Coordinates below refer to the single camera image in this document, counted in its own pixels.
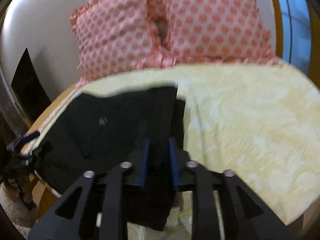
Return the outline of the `pink polka dot pillow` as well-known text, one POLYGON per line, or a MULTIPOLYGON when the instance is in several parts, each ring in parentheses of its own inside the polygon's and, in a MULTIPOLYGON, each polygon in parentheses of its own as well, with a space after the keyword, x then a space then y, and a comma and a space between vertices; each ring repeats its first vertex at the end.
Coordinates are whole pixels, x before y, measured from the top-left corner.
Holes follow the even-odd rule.
POLYGON ((147 0, 148 17, 167 24, 147 62, 278 64, 257 0, 147 0))
POLYGON ((74 10, 79 87, 108 75, 162 65, 159 28, 149 10, 149 0, 89 0, 74 10))

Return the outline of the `blue glass window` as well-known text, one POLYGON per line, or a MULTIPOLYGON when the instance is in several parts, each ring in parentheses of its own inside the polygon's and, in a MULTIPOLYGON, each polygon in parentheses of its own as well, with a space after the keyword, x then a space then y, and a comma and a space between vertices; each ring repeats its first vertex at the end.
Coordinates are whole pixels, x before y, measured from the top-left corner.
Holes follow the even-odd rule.
POLYGON ((278 0, 283 28, 281 58, 305 75, 311 60, 311 21, 307 0, 278 0))

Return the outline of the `cream patterned bed cover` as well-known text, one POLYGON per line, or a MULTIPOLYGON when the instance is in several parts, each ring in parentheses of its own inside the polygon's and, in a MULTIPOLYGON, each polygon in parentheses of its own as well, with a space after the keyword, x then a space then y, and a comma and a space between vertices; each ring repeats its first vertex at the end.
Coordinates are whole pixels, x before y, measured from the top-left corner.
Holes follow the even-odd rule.
POLYGON ((184 146, 212 171, 233 169, 275 212, 289 236, 319 211, 319 89, 290 65, 207 64, 116 74, 57 98, 37 122, 47 134, 81 93, 112 96, 164 83, 187 102, 184 146))

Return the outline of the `pink polka dot pillow rear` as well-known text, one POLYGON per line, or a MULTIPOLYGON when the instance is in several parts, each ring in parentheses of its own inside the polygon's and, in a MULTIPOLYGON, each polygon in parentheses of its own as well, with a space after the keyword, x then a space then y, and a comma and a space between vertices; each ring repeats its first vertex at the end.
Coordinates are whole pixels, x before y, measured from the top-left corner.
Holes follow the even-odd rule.
POLYGON ((159 28, 149 10, 149 0, 89 0, 74 10, 79 87, 108 75, 162 65, 159 28))

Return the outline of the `pink polka dot pillow front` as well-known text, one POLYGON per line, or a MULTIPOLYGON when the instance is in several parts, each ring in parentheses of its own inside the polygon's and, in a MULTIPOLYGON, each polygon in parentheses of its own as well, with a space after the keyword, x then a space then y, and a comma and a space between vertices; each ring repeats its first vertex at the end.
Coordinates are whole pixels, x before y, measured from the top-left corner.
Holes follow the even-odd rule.
POLYGON ((147 62, 278 64, 257 0, 147 0, 148 17, 167 24, 147 62))

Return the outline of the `black pants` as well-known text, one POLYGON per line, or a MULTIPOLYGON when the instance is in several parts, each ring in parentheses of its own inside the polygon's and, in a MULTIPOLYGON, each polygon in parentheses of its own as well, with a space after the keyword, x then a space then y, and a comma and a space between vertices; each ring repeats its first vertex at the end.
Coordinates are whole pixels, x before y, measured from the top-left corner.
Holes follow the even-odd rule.
POLYGON ((185 103, 174 86, 129 91, 109 98, 82 93, 42 140, 35 170, 64 193, 85 171, 109 172, 150 139, 144 187, 123 191, 129 222, 162 231, 175 199, 169 139, 183 146, 185 103))

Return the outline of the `black television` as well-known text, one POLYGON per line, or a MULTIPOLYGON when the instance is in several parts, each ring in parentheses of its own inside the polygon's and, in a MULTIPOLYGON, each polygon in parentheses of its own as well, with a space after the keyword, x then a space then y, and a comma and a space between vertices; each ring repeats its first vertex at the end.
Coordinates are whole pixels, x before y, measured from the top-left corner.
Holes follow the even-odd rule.
POLYGON ((35 72, 27 48, 17 65, 11 88, 22 109, 32 122, 35 122, 51 104, 35 72))

